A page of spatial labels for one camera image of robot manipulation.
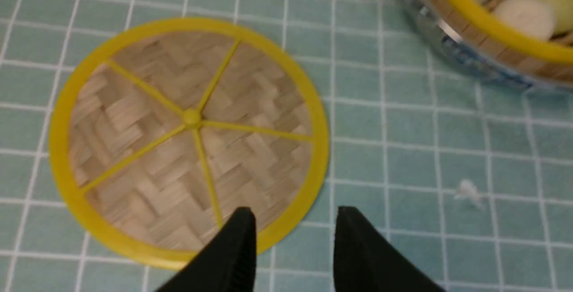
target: yellow rim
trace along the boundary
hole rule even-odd
[[[292,229],[294,229],[301,220],[303,220],[303,217],[311,208],[319,193],[319,190],[321,189],[328,163],[327,121],[324,115],[321,100],[315,91],[314,86],[309,81],[304,71],[299,67],[297,63],[294,62],[294,60],[291,59],[290,56],[288,56],[279,47],[277,47],[274,43],[262,35],[223,21],[204,18],[182,18],[156,21],[143,26],[135,27],[104,43],[101,47],[89,55],[82,63],[80,63],[77,69],[70,76],[68,82],[65,84],[63,90],[60,93],[58,101],[56,102],[55,110],[51,120],[49,137],[49,151],[54,178],[56,180],[58,189],[72,214],[74,214],[80,224],[88,229],[88,231],[90,231],[90,233],[96,237],[96,239],[101,241],[104,245],[116,253],[120,253],[121,255],[134,259],[135,261],[174,270],[184,267],[190,261],[190,259],[195,256],[195,253],[172,249],[160,249],[153,245],[148,245],[142,243],[141,241],[137,241],[110,225],[105,219],[102,218],[102,216],[100,216],[100,214],[98,214],[98,212],[94,210],[94,208],[92,208],[90,203],[88,203],[88,201],[85,199],[85,187],[78,187],[69,163],[68,132],[70,116],[72,114],[72,109],[76,104],[78,93],[84,86],[84,83],[88,77],[90,77],[92,72],[100,64],[108,63],[113,69],[120,72],[124,77],[131,79],[133,76],[130,73],[121,71],[121,67],[115,67],[114,63],[110,61],[110,58],[114,53],[120,49],[123,49],[124,47],[127,47],[128,45],[131,45],[135,41],[145,39],[153,35],[181,30],[210,31],[213,33],[220,33],[234,37],[236,42],[233,49],[231,50],[231,53],[234,51],[239,41],[249,43],[250,45],[257,47],[267,56],[274,59],[274,61],[276,61],[286,71],[286,73],[289,74],[289,76],[297,85],[299,92],[304,98],[309,109],[309,114],[311,115],[312,136],[305,136],[294,133],[283,133],[274,129],[264,129],[250,125],[237,125],[233,123],[215,122],[208,120],[201,122],[202,126],[235,129],[238,131],[269,133],[278,137],[286,137],[296,141],[311,141],[313,143],[311,164],[309,166],[307,177],[301,186],[301,190],[293,200],[292,204],[288,206],[286,211],[281,216],[279,216],[277,220],[272,222],[272,224],[270,224],[268,227],[266,227],[266,229],[258,234],[258,253],[263,253],[265,250],[272,247],[272,245],[278,243],[281,239],[288,235],[288,233],[292,231]],[[215,88],[215,84],[221,77],[222,71],[227,65],[230,56],[231,54],[227,56],[227,59],[221,65],[221,69],[213,77],[213,81],[208,86],[206,94],[203,96],[203,98],[201,98],[201,101],[199,102],[200,108],[202,108],[207,102],[208,96]],[[174,104],[172,104],[168,99],[164,98],[158,92],[155,94],[154,92],[156,92],[156,90],[148,87],[147,84],[142,83],[139,79],[137,81],[134,80],[134,82],[145,92],[163,103],[167,108],[170,108],[184,118],[186,112],[182,111],[179,107],[174,106]],[[164,137],[160,137],[153,143],[150,143],[148,146],[142,149],[142,151],[139,151],[135,155],[121,161],[119,166],[121,167],[121,165],[127,165],[129,162],[137,158],[138,155],[140,156],[145,153],[145,150],[151,150],[155,145],[158,145],[162,141],[168,139],[170,136],[173,136],[183,131],[184,129],[186,129],[185,125],[174,129]],[[200,135],[197,130],[193,131],[193,137],[195,141],[200,139]],[[202,161],[205,162],[206,158],[202,147],[197,146],[197,150],[198,154],[202,158]],[[217,197],[212,190],[213,184],[212,180],[210,180],[209,170],[206,169],[205,173],[206,182],[208,182],[210,190],[211,200],[216,205]],[[88,185],[93,187],[102,180],[103,178],[98,178]],[[217,221],[220,225],[221,217],[217,211],[215,211],[215,216],[217,217]]]
[[[532,39],[495,19],[474,0],[448,0],[473,25],[505,45],[551,63],[573,64],[573,49]]]

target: tiled surface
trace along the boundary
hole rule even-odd
[[[451,292],[573,291],[571,98],[459,76],[392,0],[0,0],[0,290],[150,292],[172,275],[84,233],[55,189],[45,123],[53,88],[95,47],[182,14],[282,45],[331,122],[319,198],[259,256],[256,292],[331,291],[340,205],[359,207]],[[455,199],[464,178],[481,210]]]

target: yellow spoke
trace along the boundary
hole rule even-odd
[[[123,67],[121,67],[118,63],[116,63],[115,61],[112,60],[108,60],[107,64],[109,65],[109,67],[111,67],[113,70],[115,70],[117,73],[121,74],[121,76],[129,79],[129,81],[133,82],[133,84],[136,84],[137,86],[139,86],[139,88],[141,88],[144,92],[146,92],[147,94],[149,94],[152,98],[155,98],[158,102],[160,102],[161,104],[163,104],[165,107],[169,108],[170,110],[174,111],[175,113],[177,113],[179,116],[183,116],[184,111],[174,102],[170,101],[168,98],[166,98],[165,96],[163,96],[163,94],[161,94],[158,90],[156,90],[155,88],[153,88],[153,86],[150,86],[149,84],[147,84],[146,82],[144,82],[143,80],[137,78],[137,76],[135,76],[134,74],[132,74],[131,72],[127,71],[126,69],[124,69]]]
[[[197,148],[197,155],[199,156],[199,159],[201,160],[201,166],[203,167],[205,182],[207,182],[207,188],[209,189],[211,205],[213,205],[213,211],[215,211],[215,218],[217,219],[217,224],[219,227],[223,227],[223,217],[221,216],[221,210],[219,209],[219,201],[217,200],[217,192],[215,191],[215,182],[213,182],[211,171],[209,170],[207,155],[205,154],[203,141],[201,141],[201,134],[199,133],[198,129],[193,129],[192,132],[193,138],[195,139],[195,147]]]
[[[275,137],[284,137],[286,139],[291,139],[295,141],[312,141],[312,137],[310,137],[309,135],[277,131],[276,129],[267,129],[266,127],[259,127],[255,125],[219,122],[216,120],[203,120],[201,122],[201,125],[209,127],[217,127],[219,129],[234,129],[235,131],[264,133],[268,135],[274,135]]]
[[[148,145],[146,145],[145,147],[143,147],[143,149],[137,151],[136,153],[133,153],[132,155],[130,155],[129,157],[121,160],[120,162],[118,162],[116,165],[112,166],[111,168],[107,169],[104,173],[102,173],[100,176],[98,176],[98,178],[95,178],[94,180],[92,180],[92,182],[88,183],[87,185],[83,186],[80,188],[80,191],[85,194],[86,192],[88,192],[90,189],[94,188],[95,186],[97,186],[98,184],[104,182],[107,178],[111,177],[113,174],[115,174],[116,172],[118,172],[119,170],[123,169],[125,166],[129,165],[131,162],[139,159],[142,155],[145,155],[145,153],[151,151],[152,149],[154,149],[156,146],[160,145],[161,143],[164,143],[166,140],[168,140],[170,137],[173,137],[175,135],[177,135],[178,133],[180,133],[181,131],[184,131],[185,129],[185,125],[180,125],[178,126],[176,129],[172,130],[169,133],[165,133],[162,137],[156,139],[155,141],[153,141],[152,143],[149,143]]]
[[[227,68],[227,65],[229,65],[229,61],[231,61],[231,58],[233,57],[233,54],[237,50],[237,47],[239,47],[239,43],[241,43],[241,40],[236,39],[235,43],[231,47],[231,50],[229,50],[229,53],[227,53],[227,56],[223,60],[223,63],[221,63],[221,66],[219,66],[219,70],[217,70],[217,73],[215,74],[215,76],[213,77],[211,82],[209,83],[209,86],[207,86],[207,89],[205,90],[205,93],[203,94],[203,97],[201,98],[201,101],[199,102],[199,107],[197,108],[197,110],[199,112],[201,112],[203,110],[203,108],[205,108],[205,105],[207,105],[207,100],[209,100],[209,97],[211,96],[211,94],[215,90],[215,86],[217,85],[217,82],[219,82],[219,79],[221,79],[221,76],[223,76],[223,72]]]

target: yellow plastic rim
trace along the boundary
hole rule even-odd
[[[526,55],[551,63],[573,64],[573,49],[557,43],[546,43],[513,30],[474,0],[448,0],[473,25],[503,44]]]
[[[208,31],[212,33],[228,35],[235,38],[235,47],[232,47],[230,53],[227,55],[228,59],[232,55],[233,51],[235,51],[236,45],[239,42],[249,43],[253,47],[260,49],[271,59],[276,61],[276,63],[278,63],[278,65],[280,65],[282,69],[284,69],[285,72],[292,78],[295,85],[297,85],[301,96],[305,100],[309,110],[309,115],[311,117],[312,136],[299,135],[295,133],[283,133],[273,129],[263,129],[251,125],[236,125],[232,123],[215,121],[199,122],[202,123],[199,127],[206,125],[209,127],[223,127],[228,129],[235,129],[238,131],[270,133],[278,137],[286,137],[297,141],[311,141],[311,143],[313,143],[311,163],[309,165],[307,177],[305,178],[299,193],[294,198],[290,206],[288,206],[282,215],[279,216],[274,222],[272,222],[272,224],[258,233],[258,253],[263,253],[278,243],[281,239],[288,235],[288,233],[292,231],[301,220],[303,220],[304,216],[306,215],[307,211],[310,210],[321,189],[324,180],[324,174],[328,164],[328,127],[321,100],[309,78],[299,67],[299,65],[293,59],[291,59],[289,55],[287,55],[279,47],[272,43],[272,41],[266,39],[266,37],[263,37],[262,35],[259,35],[258,33],[255,33],[251,30],[235,26],[224,21],[205,18],[182,18],[147,23],[146,25],[135,27],[124,33],[121,33],[117,37],[114,37],[113,39],[104,43],[93,53],[91,53],[86,59],[84,59],[84,61],[80,63],[76,70],[71,74],[68,82],[65,84],[60,93],[58,101],[56,102],[55,110],[51,120],[49,137],[49,152],[54,178],[60,194],[62,195],[64,202],[66,202],[68,205],[70,212],[76,217],[79,223],[85,227],[96,239],[98,239],[100,242],[102,242],[104,245],[116,253],[124,255],[125,257],[151,266],[163,267],[173,270],[181,269],[187,265],[190,259],[192,259],[196,253],[173,249],[160,249],[154,245],[142,243],[141,241],[131,238],[122,231],[119,231],[110,225],[108,221],[106,221],[98,212],[96,212],[94,208],[92,208],[91,204],[88,203],[88,201],[85,199],[86,190],[84,187],[78,187],[76,184],[76,180],[69,163],[68,133],[70,117],[72,114],[72,109],[76,104],[78,93],[80,92],[82,86],[84,86],[84,83],[88,77],[90,77],[92,72],[100,64],[109,64],[109,59],[113,54],[127,47],[128,45],[135,43],[136,41],[151,37],[153,35],[185,30]],[[223,61],[221,68],[219,68],[219,72],[216,76],[213,77],[211,84],[207,88],[201,102],[199,103],[199,108],[203,107],[208,100],[209,94],[215,88],[216,83],[221,77],[222,71],[225,69],[227,63],[228,60]],[[151,88],[149,85],[145,84],[141,80],[135,82],[135,84],[153,96],[153,89],[151,92],[150,90],[146,90],[146,87]],[[156,99],[160,102],[162,102],[162,100],[166,100],[165,98],[162,98],[161,94],[156,94],[154,97],[156,97]],[[135,153],[135,155],[128,157],[126,160],[129,160],[130,158],[132,160],[137,158],[139,153],[144,153],[142,153],[142,151],[152,149],[153,145],[159,145],[161,141],[165,141],[170,136],[173,136],[187,128],[191,129],[193,132],[195,141],[198,139],[200,140],[200,138],[198,138],[200,137],[200,134],[195,124],[197,121],[192,112],[184,112],[181,111],[178,107],[170,107],[170,103],[162,103],[167,108],[180,113],[180,116],[184,121],[183,124],[180,127],[174,129],[172,132],[164,135],[164,137],[154,141],[154,143],[150,143],[147,147]],[[205,153],[202,152],[203,150],[200,145],[197,145],[197,147],[200,158],[202,159],[202,164],[205,167]],[[129,161],[124,160],[119,164],[121,163],[127,164]],[[204,171],[207,171],[205,173],[205,178],[208,182],[211,200],[216,202],[216,194],[214,193],[213,182],[211,179],[209,179],[208,176],[209,170],[207,168]]]

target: miniature bamboo steamer lid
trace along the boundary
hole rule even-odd
[[[529,76],[573,84],[573,47],[522,35],[474,0],[428,0],[465,41],[490,59]]]
[[[51,164],[70,211],[113,251],[184,267],[238,206],[257,251],[311,208],[328,163],[321,100],[265,37],[231,23],[169,19],[111,39],[56,103]]]

